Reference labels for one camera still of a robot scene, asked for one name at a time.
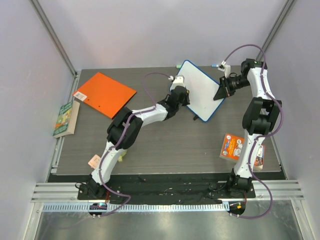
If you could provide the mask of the blue framed whiteboard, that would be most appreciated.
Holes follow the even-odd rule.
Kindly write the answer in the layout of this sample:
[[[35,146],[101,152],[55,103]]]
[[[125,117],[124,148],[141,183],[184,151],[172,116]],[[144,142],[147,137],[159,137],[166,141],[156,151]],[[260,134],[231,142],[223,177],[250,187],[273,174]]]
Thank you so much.
[[[184,76],[185,88],[189,90],[187,107],[207,122],[225,100],[213,100],[220,84],[189,60],[182,63],[176,76],[179,75]]]

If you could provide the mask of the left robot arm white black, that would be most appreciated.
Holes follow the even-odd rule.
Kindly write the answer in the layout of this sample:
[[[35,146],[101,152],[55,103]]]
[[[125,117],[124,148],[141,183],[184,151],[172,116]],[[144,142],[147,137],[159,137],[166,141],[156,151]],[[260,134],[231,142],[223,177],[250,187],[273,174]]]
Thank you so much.
[[[83,193],[97,200],[102,199],[107,192],[105,184],[110,180],[117,161],[134,144],[141,128],[174,117],[180,106],[190,104],[189,93],[186,87],[177,86],[151,107],[139,110],[123,107],[107,129],[104,152],[98,166],[81,185]]]

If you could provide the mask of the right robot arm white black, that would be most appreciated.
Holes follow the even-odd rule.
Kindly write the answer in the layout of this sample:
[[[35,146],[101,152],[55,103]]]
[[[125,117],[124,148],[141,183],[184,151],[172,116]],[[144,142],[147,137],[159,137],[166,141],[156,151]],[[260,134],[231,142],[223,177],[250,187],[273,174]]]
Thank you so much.
[[[252,92],[252,100],[242,119],[244,143],[240,157],[224,187],[233,198],[251,191],[259,148],[265,138],[271,136],[282,106],[282,102],[276,100],[271,92],[265,62],[247,58],[241,63],[240,72],[240,75],[220,77],[219,88],[213,97],[214,100],[225,99],[233,96],[236,90],[248,86]]]

